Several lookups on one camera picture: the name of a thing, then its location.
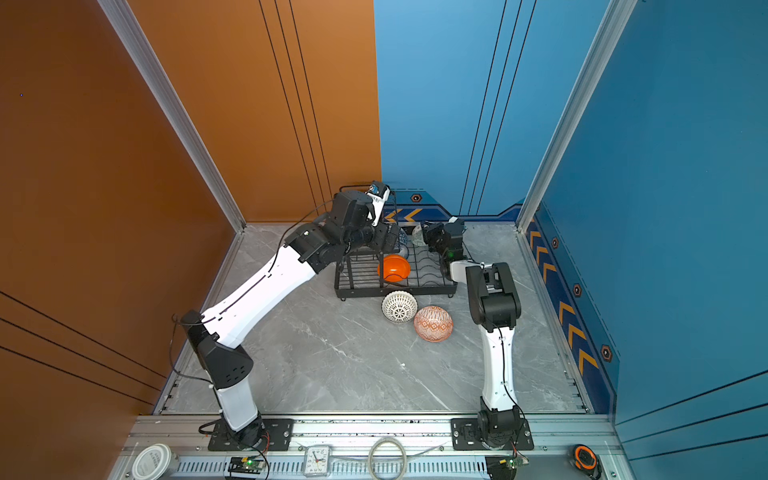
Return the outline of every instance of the clock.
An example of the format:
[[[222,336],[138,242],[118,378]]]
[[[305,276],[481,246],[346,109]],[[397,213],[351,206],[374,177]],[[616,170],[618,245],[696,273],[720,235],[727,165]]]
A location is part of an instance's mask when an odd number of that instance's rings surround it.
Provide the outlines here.
[[[306,448],[304,455],[304,476],[325,477],[331,459],[330,445],[312,445]]]

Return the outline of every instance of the robotic arm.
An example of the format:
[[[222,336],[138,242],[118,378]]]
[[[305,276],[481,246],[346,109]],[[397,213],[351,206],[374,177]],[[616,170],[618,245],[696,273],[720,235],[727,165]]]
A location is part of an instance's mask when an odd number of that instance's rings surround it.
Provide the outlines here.
[[[380,182],[373,182],[366,193],[337,194],[329,213],[291,233],[240,288],[202,314],[190,311],[182,318],[190,344],[210,375],[224,426],[242,445],[256,445],[265,427],[250,390],[253,360],[241,343],[288,293],[349,252],[360,247],[393,252],[399,226],[380,221],[388,197],[389,188]],[[485,386],[478,420],[481,430],[488,432],[484,441],[491,445],[494,435],[508,438],[511,424],[504,421],[508,416],[520,418],[511,387],[511,341],[520,302],[506,263],[486,266],[465,259],[462,231],[461,221],[437,223],[424,235],[440,253],[445,272],[467,283],[472,318],[485,334]]]

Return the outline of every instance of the red and white patterned bowl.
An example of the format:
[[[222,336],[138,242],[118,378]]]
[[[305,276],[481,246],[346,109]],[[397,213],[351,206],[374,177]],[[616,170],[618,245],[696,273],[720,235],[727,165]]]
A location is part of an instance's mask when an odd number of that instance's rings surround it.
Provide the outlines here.
[[[442,342],[453,332],[453,319],[439,306],[425,306],[416,313],[413,326],[427,342]]]

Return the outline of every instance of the white lid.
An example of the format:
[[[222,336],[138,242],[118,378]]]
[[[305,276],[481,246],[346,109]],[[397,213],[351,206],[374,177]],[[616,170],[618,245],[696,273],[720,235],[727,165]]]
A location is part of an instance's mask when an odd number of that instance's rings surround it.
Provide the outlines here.
[[[168,470],[171,455],[168,445],[156,443],[148,446],[136,458],[131,474],[136,480],[157,480]]]

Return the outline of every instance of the orange bowl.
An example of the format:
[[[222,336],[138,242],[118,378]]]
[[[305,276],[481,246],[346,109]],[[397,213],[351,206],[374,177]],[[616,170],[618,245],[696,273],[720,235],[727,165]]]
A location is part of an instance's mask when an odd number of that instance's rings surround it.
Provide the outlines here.
[[[376,272],[385,282],[402,282],[411,274],[411,264],[400,255],[387,255],[384,257],[384,273],[381,266],[376,267]]]

